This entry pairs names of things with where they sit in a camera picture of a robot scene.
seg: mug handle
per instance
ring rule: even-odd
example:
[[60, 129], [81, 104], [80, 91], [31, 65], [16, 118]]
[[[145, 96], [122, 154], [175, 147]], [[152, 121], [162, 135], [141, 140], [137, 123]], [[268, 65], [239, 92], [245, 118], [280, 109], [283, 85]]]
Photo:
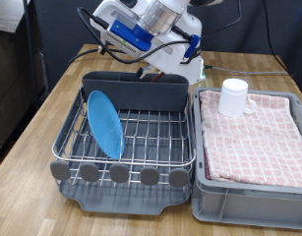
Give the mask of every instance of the mug handle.
[[254, 100], [251, 100], [250, 95], [248, 96], [248, 101], [252, 104], [253, 108], [249, 109], [249, 108], [245, 107], [244, 112], [246, 112], [248, 114], [252, 114], [257, 111], [257, 103]]

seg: blue robot component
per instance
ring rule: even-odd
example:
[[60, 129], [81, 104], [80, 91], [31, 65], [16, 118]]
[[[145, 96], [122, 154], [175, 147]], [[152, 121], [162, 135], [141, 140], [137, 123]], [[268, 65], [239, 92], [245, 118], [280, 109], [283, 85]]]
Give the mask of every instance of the blue robot component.
[[118, 20], [115, 20], [110, 31], [123, 38], [123, 43], [128, 41], [141, 51], [149, 51], [151, 49], [153, 35], [146, 32], [138, 25], [133, 29], [130, 29]]
[[189, 58], [194, 50], [197, 48], [198, 43], [200, 42], [200, 38], [197, 35], [191, 35], [191, 41], [190, 41], [190, 47], [186, 51], [186, 54], [184, 55], [185, 58]]

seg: cable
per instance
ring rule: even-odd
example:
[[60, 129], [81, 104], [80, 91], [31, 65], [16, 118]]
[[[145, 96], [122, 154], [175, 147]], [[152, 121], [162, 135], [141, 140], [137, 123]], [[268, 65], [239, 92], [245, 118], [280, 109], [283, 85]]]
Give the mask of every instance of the cable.
[[[112, 51], [112, 52], [125, 53], [124, 51], [121, 51], [121, 50], [118, 50], [118, 49], [109, 49], [109, 50]], [[89, 51], [86, 51], [86, 52], [83, 52], [83, 53], [81, 53], [81, 54], [76, 55], [75, 57], [73, 57], [73, 58], [69, 61], [69, 63], [68, 63], [68, 65], [67, 65], [66, 69], [68, 69], [69, 66], [72, 64], [72, 62], [74, 62], [76, 59], [78, 59], [78, 58], [80, 58], [80, 57], [82, 57], [82, 56], [85, 56], [86, 54], [93, 53], [93, 52], [98, 52], [98, 51], [99, 51], [99, 48], [93, 49], [93, 50], [89, 50]]]
[[274, 56], [275, 60], [279, 63], [279, 65], [288, 73], [288, 75], [292, 79], [295, 79], [294, 76], [288, 71], [288, 69], [278, 60], [278, 58], [276, 57], [276, 54], [274, 53], [274, 50], [272, 49], [271, 36], [270, 36], [270, 25], [269, 25], [269, 14], [268, 14], [268, 7], [267, 7], [266, 0], [263, 0], [263, 4], [265, 5], [266, 23], [267, 23], [267, 36], [268, 36], [268, 42], [269, 42], [269, 47], [270, 47], [271, 53]]
[[27, 36], [29, 39], [29, 48], [30, 48], [30, 65], [32, 72], [32, 80], [33, 80], [33, 93], [34, 93], [34, 103], [35, 109], [38, 110], [39, 105], [39, 97], [38, 97], [38, 89], [36, 85], [36, 75], [35, 75], [35, 67], [34, 67], [34, 58], [33, 58], [33, 47], [32, 47], [32, 37], [31, 37], [31, 28], [30, 28], [30, 11], [27, 0], [23, 0], [24, 3], [24, 12], [26, 17], [26, 26], [27, 26]]
[[238, 12], [239, 12], [239, 17], [238, 17], [238, 19], [237, 19], [236, 21], [234, 21], [233, 23], [228, 24], [228, 25], [225, 26], [225, 27], [216, 29], [216, 30], [214, 30], [214, 31], [212, 31], [212, 32], [210, 32], [210, 33], [208, 33], [208, 34], [206, 34], [206, 35], [203, 35], [203, 36], [201, 37], [201, 40], [202, 40], [203, 38], [207, 38], [207, 37], [209, 37], [209, 36], [211, 36], [211, 35], [213, 35], [213, 34], [219, 32], [219, 31], [221, 31], [221, 30], [225, 30], [226, 28], [232, 27], [232, 26], [238, 24], [238, 23], [241, 21], [241, 17], [242, 17], [242, 12], [241, 12], [241, 0], [237, 0], [237, 2], [238, 2]]
[[216, 69], [220, 71], [226, 71], [226, 72], [232, 72], [232, 73], [238, 73], [238, 74], [247, 74], [247, 75], [263, 75], [263, 74], [287, 74], [287, 72], [279, 72], [279, 71], [273, 71], [273, 72], [243, 72], [243, 71], [231, 71], [220, 67], [215, 66], [209, 66], [205, 65], [205, 69]]
[[88, 22], [85, 20], [83, 14], [82, 14], [82, 11], [85, 12], [91, 19], [94, 19], [94, 15], [92, 15], [88, 10], [86, 10], [85, 8], [78, 8], [78, 14], [82, 20], [82, 22], [84, 23], [85, 27], [90, 31], [91, 35], [98, 41], [98, 43], [103, 47], [104, 50], [106, 50], [106, 52], [108, 52], [110, 54], [111, 57], [113, 57], [115, 60], [121, 62], [121, 63], [124, 63], [124, 64], [134, 64], [134, 63], [137, 63], [137, 62], [140, 62], [144, 59], [146, 59], [147, 57], [153, 55], [156, 51], [166, 47], [166, 46], [169, 46], [169, 45], [173, 45], [173, 44], [181, 44], [181, 43], [189, 43], [189, 41], [172, 41], [172, 42], [168, 42], [168, 43], [165, 43], [165, 44], [162, 44], [160, 45], [159, 47], [157, 47], [156, 49], [154, 49], [153, 51], [147, 53], [146, 55], [138, 58], [138, 59], [135, 59], [135, 60], [132, 60], [132, 61], [127, 61], [127, 60], [123, 60], [119, 57], [117, 57], [115, 54], [112, 53], [112, 51], [107, 48], [107, 46], [100, 40], [100, 38], [94, 33], [94, 31], [92, 30], [91, 26], [88, 24]]

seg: dark background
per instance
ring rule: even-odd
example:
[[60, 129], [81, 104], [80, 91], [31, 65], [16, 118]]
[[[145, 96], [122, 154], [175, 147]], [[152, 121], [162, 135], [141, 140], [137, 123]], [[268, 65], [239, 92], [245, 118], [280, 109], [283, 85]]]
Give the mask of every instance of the dark background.
[[[77, 7], [93, 12], [101, 0], [34, 0], [42, 38], [50, 89], [83, 44], [96, 43], [83, 26]], [[262, 0], [241, 0], [242, 21], [202, 41], [206, 51], [271, 54]], [[302, 0], [266, 0], [272, 46], [294, 75], [302, 90]], [[201, 19], [203, 34], [223, 27], [238, 17], [237, 0], [224, 0], [210, 7], [190, 8]]]

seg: white mug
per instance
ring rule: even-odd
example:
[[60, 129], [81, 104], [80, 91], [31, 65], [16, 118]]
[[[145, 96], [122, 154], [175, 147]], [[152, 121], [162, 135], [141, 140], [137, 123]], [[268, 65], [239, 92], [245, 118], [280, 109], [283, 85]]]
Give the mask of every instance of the white mug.
[[221, 96], [218, 106], [220, 114], [228, 117], [239, 117], [243, 113], [254, 113], [257, 111], [257, 103], [251, 100], [248, 101], [253, 105], [252, 109], [246, 107], [248, 96], [248, 84], [238, 79], [225, 80], [221, 88]]

